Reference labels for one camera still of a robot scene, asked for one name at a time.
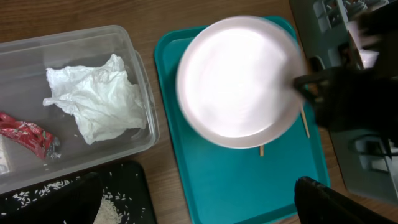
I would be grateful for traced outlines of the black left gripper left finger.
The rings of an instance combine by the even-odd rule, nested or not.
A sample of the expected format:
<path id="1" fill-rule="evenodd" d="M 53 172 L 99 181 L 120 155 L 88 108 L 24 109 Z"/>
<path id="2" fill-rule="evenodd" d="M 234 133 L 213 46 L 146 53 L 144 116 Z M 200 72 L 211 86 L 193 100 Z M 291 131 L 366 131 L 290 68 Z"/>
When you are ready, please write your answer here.
<path id="1" fill-rule="evenodd" d="M 93 223 L 102 195 L 100 176 L 91 172 L 31 205 L 1 215 L 1 223 Z"/>

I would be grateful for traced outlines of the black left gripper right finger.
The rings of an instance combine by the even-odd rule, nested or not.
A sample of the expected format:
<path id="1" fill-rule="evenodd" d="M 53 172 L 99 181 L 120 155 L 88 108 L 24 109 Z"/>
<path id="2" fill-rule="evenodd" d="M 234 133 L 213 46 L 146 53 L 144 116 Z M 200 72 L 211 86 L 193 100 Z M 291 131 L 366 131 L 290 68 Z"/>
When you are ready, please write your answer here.
<path id="1" fill-rule="evenodd" d="M 303 224 L 395 224 L 307 176 L 295 183 L 294 204 Z"/>

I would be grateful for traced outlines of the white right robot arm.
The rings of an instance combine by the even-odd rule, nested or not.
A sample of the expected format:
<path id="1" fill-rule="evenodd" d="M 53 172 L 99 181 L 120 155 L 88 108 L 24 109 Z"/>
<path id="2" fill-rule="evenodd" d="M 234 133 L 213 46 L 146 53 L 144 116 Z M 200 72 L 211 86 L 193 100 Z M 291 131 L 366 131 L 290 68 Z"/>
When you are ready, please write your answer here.
<path id="1" fill-rule="evenodd" d="M 379 55 L 371 68 L 332 67 L 293 80 L 313 107 L 319 127 L 365 129 L 397 142 L 397 3 L 357 18 L 366 49 Z"/>

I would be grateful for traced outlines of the cooked white rice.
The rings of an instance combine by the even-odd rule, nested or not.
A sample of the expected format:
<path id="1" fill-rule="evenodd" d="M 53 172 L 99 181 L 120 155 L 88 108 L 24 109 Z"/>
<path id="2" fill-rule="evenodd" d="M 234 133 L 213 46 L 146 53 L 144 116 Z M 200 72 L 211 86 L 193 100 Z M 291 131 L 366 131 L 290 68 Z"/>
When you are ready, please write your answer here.
<path id="1" fill-rule="evenodd" d="M 100 172 L 99 176 L 103 183 L 103 195 L 95 223 L 148 224 L 157 222 L 143 172 L 116 169 Z M 57 179 L 47 184 L 1 194 L 1 215 L 31 205 L 38 199 L 80 178 L 76 176 Z"/>

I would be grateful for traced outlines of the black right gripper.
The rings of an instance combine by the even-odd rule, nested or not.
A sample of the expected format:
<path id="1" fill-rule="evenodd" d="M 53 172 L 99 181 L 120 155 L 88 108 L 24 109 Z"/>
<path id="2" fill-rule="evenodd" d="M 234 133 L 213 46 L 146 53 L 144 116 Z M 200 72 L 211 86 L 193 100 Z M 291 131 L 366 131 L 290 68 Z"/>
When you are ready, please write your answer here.
<path id="1" fill-rule="evenodd" d="M 306 85 L 315 83 L 318 95 Z M 330 131 L 367 129 L 397 142 L 397 75 L 331 68 L 294 78 L 294 88 Z"/>

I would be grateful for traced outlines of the large white round plate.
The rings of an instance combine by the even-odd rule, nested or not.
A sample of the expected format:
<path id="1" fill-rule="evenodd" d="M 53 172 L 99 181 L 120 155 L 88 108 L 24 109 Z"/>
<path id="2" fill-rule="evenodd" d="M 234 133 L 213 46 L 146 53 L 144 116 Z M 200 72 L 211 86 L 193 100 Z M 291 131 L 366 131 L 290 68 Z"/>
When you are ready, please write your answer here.
<path id="1" fill-rule="evenodd" d="M 232 149 L 267 144 L 297 120 L 303 104 L 293 80 L 306 72 L 296 38 L 257 16 L 204 28 L 179 62 L 176 92 L 187 123 Z"/>

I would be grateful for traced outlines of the white small bowl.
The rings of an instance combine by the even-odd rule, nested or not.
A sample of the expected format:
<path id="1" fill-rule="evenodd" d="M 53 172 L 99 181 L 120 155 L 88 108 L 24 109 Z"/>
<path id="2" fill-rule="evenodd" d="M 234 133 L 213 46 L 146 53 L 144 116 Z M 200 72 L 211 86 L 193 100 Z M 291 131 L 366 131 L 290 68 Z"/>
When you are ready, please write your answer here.
<path id="1" fill-rule="evenodd" d="M 359 29 L 357 22 L 349 21 L 346 23 L 347 31 L 351 38 L 351 43 L 357 58 L 359 60 L 359 66 L 362 69 L 371 68 L 376 63 L 377 57 L 379 56 L 378 51 L 365 50 L 361 45 L 359 37 Z"/>

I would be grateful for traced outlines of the white tissue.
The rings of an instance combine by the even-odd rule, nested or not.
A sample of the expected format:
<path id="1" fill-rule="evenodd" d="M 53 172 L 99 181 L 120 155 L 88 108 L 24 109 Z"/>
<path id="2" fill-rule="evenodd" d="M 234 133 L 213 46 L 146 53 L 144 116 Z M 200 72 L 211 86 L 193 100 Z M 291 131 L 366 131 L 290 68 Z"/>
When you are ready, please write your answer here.
<path id="1" fill-rule="evenodd" d="M 116 54 L 100 67 L 47 68 L 46 79 L 51 97 L 43 105 L 72 115 L 89 145 L 147 125 L 140 87 L 128 80 L 124 61 Z"/>

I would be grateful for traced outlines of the red wrapper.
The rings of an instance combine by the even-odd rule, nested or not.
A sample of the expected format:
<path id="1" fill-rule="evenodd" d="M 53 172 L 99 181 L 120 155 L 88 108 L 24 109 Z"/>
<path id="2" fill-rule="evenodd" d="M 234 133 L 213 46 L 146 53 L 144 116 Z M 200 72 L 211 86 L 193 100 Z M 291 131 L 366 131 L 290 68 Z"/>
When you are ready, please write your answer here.
<path id="1" fill-rule="evenodd" d="M 40 159 L 51 156 L 60 145 L 56 136 L 35 123 L 18 121 L 5 113 L 1 113 L 1 135 L 28 148 Z"/>

